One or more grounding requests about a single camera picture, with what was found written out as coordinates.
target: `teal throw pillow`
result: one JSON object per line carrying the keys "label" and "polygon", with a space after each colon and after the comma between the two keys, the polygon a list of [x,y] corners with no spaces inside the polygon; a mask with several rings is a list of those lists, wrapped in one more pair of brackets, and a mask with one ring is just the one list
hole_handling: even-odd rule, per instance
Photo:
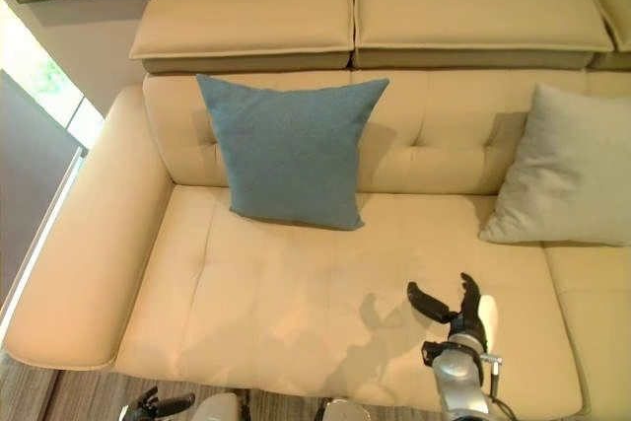
{"label": "teal throw pillow", "polygon": [[352,230],[357,143],[388,79],[280,92],[197,75],[238,214]]}

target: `white pillow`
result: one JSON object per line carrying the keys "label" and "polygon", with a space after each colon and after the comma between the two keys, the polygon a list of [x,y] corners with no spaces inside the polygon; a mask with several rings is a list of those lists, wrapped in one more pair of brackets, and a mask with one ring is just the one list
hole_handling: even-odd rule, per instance
{"label": "white pillow", "polygon": [[631,98],[537,86],[480,239],[631,245]]}

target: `seat cushion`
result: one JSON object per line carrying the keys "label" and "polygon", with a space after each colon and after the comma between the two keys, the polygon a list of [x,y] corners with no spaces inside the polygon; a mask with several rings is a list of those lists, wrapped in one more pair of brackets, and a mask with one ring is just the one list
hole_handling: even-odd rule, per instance
{"label": "seat cushion", "polygon": [[415,314],[405,288],[455,309],[465,271],[499,306],[502,398],[526,419],[581,408],[543,249],[477,238],[494,198],[358,202],[366,225],[346,233],[253,221],[230,212],[226,188],[176,186],[116,369],[438,411],[420,347],[448,328]]}
{"label": "seat cushion", "polygon": [[631,418],[631,248],[546,244],[593,419]]}

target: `black cable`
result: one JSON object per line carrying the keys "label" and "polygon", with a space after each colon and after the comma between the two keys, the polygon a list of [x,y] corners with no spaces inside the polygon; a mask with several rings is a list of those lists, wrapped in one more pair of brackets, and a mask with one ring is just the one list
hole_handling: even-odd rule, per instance
{"label": "black cable", "polygon": [[491,401],[497,404],[497,406],[502,410],[504,414],[506,414],[506,416],[511,421],[519,421],[517,419],[517,416],[515,415],[515,412],[511,409],[511,407],[508,404],[506,404],[504,401],[502,401],[500,398],[493,397],[491,398]]}

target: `cream leather sofa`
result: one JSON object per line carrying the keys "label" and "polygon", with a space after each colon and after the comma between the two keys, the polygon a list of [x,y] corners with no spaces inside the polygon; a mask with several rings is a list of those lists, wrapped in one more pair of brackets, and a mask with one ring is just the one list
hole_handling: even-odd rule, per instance
{"label": "cream leather sofa", "polygon": [[[537,83],[631,95],[631,73],[584,69],[612,49],[592,0],[151,0],[132,48],[151,74],[112,106],[5,348],[438,411],[420,346],[447,328],[405,286],[455,308],[465,271],[497,300],[500,396],[520,418],[629,418],[631,249],[477,237]],[[366,225],[231,213],[198,71],[279,90],[388,77],[360,143]]]}

